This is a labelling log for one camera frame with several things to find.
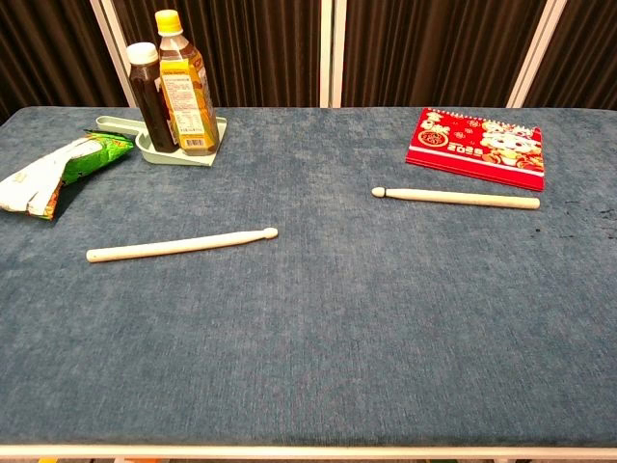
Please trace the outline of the pale wooden drumstick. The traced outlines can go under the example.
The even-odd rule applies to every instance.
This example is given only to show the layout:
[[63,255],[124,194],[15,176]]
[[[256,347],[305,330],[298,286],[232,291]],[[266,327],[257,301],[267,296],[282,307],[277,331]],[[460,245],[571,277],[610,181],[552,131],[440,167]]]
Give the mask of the pale wooden drumstick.
[[388,197],[405,201],[470,204],[520,209],[538,209],[540,207],[539,199],[527,197],[385,187],[374,187],[371,189],[371,194],[376,198]]
[[86,259],[88,262],[103,262],[163,256],[242,245],[260,239],[272,239],[277,236],[278,230],[275,228],[266,228],[261,231],[237,231],[174,241],[92,249],[86,253]]

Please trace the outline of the blue fabric tablecloth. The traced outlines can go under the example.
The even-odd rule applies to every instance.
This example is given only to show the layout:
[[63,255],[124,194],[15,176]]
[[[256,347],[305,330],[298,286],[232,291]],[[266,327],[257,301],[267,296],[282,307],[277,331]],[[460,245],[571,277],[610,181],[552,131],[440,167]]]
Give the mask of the blue fabric tablecloth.
[[617,447],[617,111],[476,115],[541,127],[538,209],[374,198],[510,193],[407,164],[416,108],[228,108],[211,168],[0,210],[0,444]]

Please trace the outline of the light green plastic dustpan tray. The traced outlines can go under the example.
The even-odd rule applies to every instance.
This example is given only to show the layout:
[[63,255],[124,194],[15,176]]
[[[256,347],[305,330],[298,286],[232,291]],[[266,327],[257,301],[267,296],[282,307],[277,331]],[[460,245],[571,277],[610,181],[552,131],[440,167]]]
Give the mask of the light green plastic dustpan tray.
[[134,135],[135,144],[143,158],[152,164],[162,165],[185,165],[210,167],[216,158],[219,148],[223,145],[223,139],[227,129],[227,119],[217,117],[217,126],[220,135],[220,145],[213,152],[208,150],[191,150],[189,152],[178,149],[174,152],[162,152],[154,148],[150,140],[148,129],[143,121],[100,116],[96,119],[99,130],[116,132],[124,135]]

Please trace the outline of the red 2025 desk calendar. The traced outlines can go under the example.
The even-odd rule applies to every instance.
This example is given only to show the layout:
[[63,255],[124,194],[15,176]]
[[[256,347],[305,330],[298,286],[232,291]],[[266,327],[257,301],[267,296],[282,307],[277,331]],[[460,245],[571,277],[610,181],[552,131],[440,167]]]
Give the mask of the red 2025 desk calendar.
[[424,108],[406,162],[532,191],[545,186],[542,130]]

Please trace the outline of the tea bottle yellow cap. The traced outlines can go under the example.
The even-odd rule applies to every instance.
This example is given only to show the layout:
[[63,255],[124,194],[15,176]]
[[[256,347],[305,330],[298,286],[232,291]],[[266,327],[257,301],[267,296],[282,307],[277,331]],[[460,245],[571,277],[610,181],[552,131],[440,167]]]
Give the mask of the tea bottle yellow cap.
[[179,145],[189,155],[213,153],[220,135],[202,55],[184,37],[177,11],[158,11],[155,20],[163,93]]

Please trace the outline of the dark brown pleated curtain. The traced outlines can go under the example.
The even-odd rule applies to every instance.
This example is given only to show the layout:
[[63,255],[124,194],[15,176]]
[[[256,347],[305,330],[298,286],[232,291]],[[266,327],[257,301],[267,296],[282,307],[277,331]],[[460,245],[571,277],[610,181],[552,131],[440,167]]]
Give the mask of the dark brown pleated curtain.
[[546,1],[348,0],[342,106],[505,106]]
[[568,0],[523,105],[617,110],[617,0]]
[[0,124],[27,106],[126,104],[90,0],[0,0]]
[[113,0],[127,43],[161,41],[155,14],[178,12],[217,107],[316,107],[320,0]]

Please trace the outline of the dark drink bottle white cap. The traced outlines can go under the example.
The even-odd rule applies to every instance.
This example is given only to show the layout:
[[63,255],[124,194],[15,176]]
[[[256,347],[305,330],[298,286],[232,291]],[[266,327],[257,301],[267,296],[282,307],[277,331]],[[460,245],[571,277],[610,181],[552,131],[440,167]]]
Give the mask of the dark drink bottle white cap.
[[126,53],[130,63],[129,82],[150,141],[160,152],[174,152],[178,143],[163,95],[157,47],[151,42],[136,42],[126,48]]

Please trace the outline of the green white snack bag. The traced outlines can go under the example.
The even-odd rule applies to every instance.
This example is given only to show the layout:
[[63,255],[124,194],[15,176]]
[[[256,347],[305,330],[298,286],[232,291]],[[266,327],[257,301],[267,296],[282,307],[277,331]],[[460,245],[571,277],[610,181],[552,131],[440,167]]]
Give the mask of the green white snack bag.
[[126,136],[88,130],[0,181],[0,209],[53,218],[61,188],[102,169],[134,148]]

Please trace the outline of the white partition frame post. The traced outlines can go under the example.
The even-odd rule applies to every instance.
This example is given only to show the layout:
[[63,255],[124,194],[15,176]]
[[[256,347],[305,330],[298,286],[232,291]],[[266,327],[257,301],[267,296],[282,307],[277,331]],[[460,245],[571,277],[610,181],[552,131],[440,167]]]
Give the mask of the white partition frame post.
[[319,107],[342,102],[347,0],[320,0]]
[[126,53],[126,40],[112,0],[90,0],[91,7],[111,56],[116,74],[121,82],[121,88],[130,107],[135,108],[137,102],[130,81],[130,62]]
[[521,70],[507,100],[507,108],[522,108],[568,0],[547,0],[527,49]]

